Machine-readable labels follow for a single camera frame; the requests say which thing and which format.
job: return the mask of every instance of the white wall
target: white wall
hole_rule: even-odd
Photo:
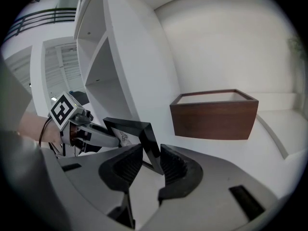
[[[70,87],[70,90],[74,90],[74,91],[79,90],[83,92],[85,91],[81,77],[69,80],[69,87]]]
[[[57,97],[63,91],[66,91],[66,92],[70,91],[70,90],[67,90],[66,84],[64,82],[54,85],[52,87],[48,87],[48,94],[50,98]]]
[[[37,112],[35,110],[35,105],[34,105],[33,99],[31,99],[30,103],[28,104],[26,111],[28,111],[30,113],[37,114]]]
[[[32,46],[30,80],[34,105],[39,116],[48,114],[51,106],[45,78],[45,48],[72,40],[74,23],[56,23],[29,29],[6,41],[1,47],[4,59]]]
[[[17,131],[31,95],[6,67],[0,56],[0,130]]]
[[[77,8],[79,0],[59,0],[57,8]]]
[[[175,0],[157,9],[181,93],[292,92],[288,20],[271,0]]]
[[[303,107],[303,111],[304,111],[304,116],[306,117],[306,119],[308,120],[308,63],[307,61],[305,61],[304,63],[304,73],[305,73],[305,81],[304,81],[304,85],[305,85],[305,97],[304,97],[304,107]]]

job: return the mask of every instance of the white shelving unit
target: white shelving unit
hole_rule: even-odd
[[[172,126],[169,104],[180,88],[154,11],[142,0],[83,0],[80,4],[78,60],[100,123],[104,126],[105,117],[116,117],[151,122],[156,129],[166,120]]]
[[[91,68],[91,59],[106,32],[103,0],[83,0],[77,17],[75,34],[80,72],[83,80]]]
[[[300,112],[298,93],[249,93],[259,100],[257,120],[276,143],[284,160],[308,151],[308,121]]]

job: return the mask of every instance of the cable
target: cable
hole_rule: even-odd
[[[45,124],[42,128],[42,132],[40,133],[40,136],[39,136],[39,140],[38,140],[38,145],[41,146],[41,143],[42,143],[42,137],[43,137],[43,134],[44,134],[44,130],[45,130],[45,127],[47,126],[47,124],[51,121],[52,117],[48,117],[48,119],[45,121]]]
[[[48,145],[49,145],[50,149],[53,151],[53,153],[54,153],[55,155],[57,155],[57,153],[54,151],[54,148],[52,147],[52,145],[51,145],[50,142],[48,143]]]
[[[49,144],[51,144],[53,150],[54,150],[57,154],[60,153],[59,150],[58,150],[58,148],[57,148],[52,142],[50,142]]]
[[[65,144],[64,143],[63,143],[62,150],[63,150],[63,156],[66,156],[66,150],[65,150]]]

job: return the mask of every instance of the railing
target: railing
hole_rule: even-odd
[[[58,23],[58,22],[72,22],[75,20],[76,8],[59,8],[42,10],[22,16],[14,21],[10,27],[4,42],[11,37],[32,29],[37,26]]]

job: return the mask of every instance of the brown wooden box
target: brown wooden box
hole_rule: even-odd
[[[181,94],[170,105],[177,136],[211,140],[247,140],[259,101],[237,90]]]

